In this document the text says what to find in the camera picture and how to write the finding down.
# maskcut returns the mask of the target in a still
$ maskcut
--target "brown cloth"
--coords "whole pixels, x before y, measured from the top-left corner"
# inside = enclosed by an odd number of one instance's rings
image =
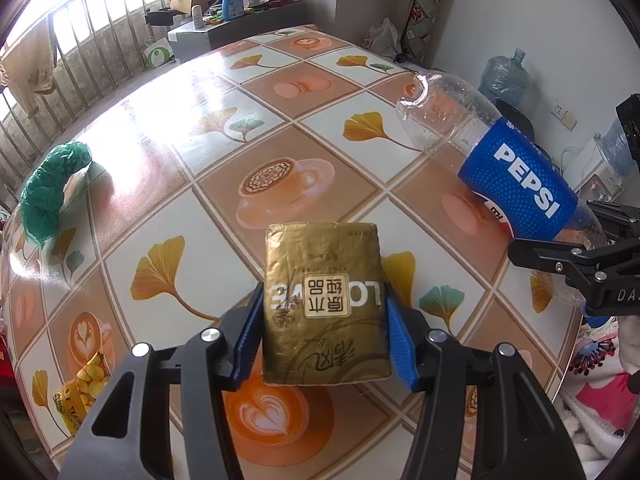
[[[33,26],[0,60],[8,87],[29,118],[38,113],[37,93],[53,90],[53,50],[49,21]]]

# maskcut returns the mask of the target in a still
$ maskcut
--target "gold tissue packet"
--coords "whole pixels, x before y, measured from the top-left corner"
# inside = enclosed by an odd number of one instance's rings
[[[338,384],[389,377],[376,225],[271,225],[264,325],[265,383]]]

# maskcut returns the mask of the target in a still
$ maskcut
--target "patterned tablecloth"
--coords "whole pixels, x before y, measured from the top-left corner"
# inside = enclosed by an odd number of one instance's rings
[[[394,110],[411,84],[387,60],[288,28],[176,67],[79,135],[94,162],[65,189],[59,234],[36,247],[17,210],[2,252],[12,363],[57,465],[72,439],[52,393],[97,349],[114,367],[136,342],[183,344],[207,317],[245,301],[272,222],[375,222],[405,304],[468,345],[513,342],[556,393],[579,315],[507,261],[507,233],[450,170],[459,155],[427,160],[412,146]],[[281,178],[283,159],[294,169]],[[291,179],[295,196],[257,202],[242,191]],[[225,399],[248,480],[399,478],[420,395],[394,378],[272,388],[259,372],[258,361]],[[470,390],[463,477],[474,401]],[[188,475],[178,387],[171,409],[179,480]]]

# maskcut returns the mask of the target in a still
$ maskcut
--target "power outlet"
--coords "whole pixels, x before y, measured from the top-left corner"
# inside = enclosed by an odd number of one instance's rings
[[[562,118],[566,113],[566,106],[564,106],[560,101],[554,101],[554,104],[551,107],[551,113],[562,121]]]

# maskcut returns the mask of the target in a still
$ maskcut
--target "red object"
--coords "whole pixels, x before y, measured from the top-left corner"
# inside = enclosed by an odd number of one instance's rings
[[[4,340],[0,337],[0,384],[2,386],[10,386],[17,388],[18,385],[15,382],[14,369],[11,368],[11,361],[9,359],[9,352],[6,350]]]

